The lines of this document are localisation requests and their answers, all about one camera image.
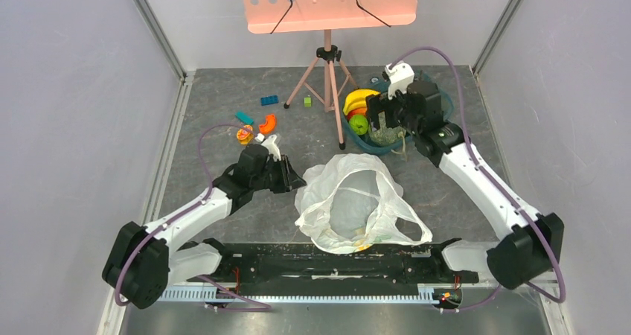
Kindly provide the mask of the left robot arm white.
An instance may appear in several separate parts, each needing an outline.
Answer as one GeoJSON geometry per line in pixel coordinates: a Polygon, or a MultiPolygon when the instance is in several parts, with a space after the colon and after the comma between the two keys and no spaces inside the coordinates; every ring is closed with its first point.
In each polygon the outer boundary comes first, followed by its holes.
{"type": "Polygon", "coordinates": [[[284,194],[306,184],[274,144],[249,145],[237,163],[187,204],[161,219],[142,226],[129,222],[119,230],[102,271],[115,303],[144,309],[171,284],[204,275],[228,279],[234,271],[230,257],[208,243],[184,245],[249,203],[255,192],[284,194]]]}

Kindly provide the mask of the green apple fake fruit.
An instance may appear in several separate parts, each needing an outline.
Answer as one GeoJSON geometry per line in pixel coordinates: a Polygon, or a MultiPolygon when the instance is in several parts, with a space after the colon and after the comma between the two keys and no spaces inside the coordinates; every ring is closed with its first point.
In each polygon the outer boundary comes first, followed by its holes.
{"type": "Polygon", "coordinates": [[[365,135],[370,129],[368,119],[362,114],[352,116],[348,123],[356,135],[365,135]]]}

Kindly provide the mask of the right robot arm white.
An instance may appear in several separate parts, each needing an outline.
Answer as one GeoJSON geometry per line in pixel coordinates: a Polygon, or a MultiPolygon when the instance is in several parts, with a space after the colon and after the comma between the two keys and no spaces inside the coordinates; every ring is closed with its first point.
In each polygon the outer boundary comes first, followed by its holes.
{"type": "Polygon", "coordinates": [[[370,95],[366,104],[372,128],[402,127],[418,152],[456,182],[487,218],[499,243],[486,250],[485,261],[504,288],[513,290],[547,271],[553,271],[558,284],[564,285],[560,271],[563,221],[555,213],[541,214],[497,176],[466,130],[445,120],[434,83],[414,81],[392,96],[370,95]]]}

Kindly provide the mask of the yellow banana fake fruit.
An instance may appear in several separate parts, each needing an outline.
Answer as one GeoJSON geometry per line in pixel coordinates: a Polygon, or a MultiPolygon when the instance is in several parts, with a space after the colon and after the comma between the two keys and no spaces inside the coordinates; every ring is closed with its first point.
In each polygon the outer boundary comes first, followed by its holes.
{"type": "Polygon", "coordinates": [[[379,96],[380,93],[373,89],[356,89],[350,92],[345,98],[345,103],[342,109],[344,115],[348,115],[352,110],[358,108],[366,108],[366,98],[370,96],[379,96]]]}

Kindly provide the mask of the white plastic bag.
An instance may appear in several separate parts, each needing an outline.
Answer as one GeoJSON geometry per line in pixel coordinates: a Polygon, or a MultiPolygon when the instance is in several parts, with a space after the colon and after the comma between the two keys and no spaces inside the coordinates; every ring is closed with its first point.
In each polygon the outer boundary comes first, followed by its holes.
{"type": "Polygon", "coordinates": [[[374,245],[417,246],[433,234],[403,199],[380,158],[339,154],[307,169],[297,191],[295,225],[320,250],[337,255],[374,245]]]}

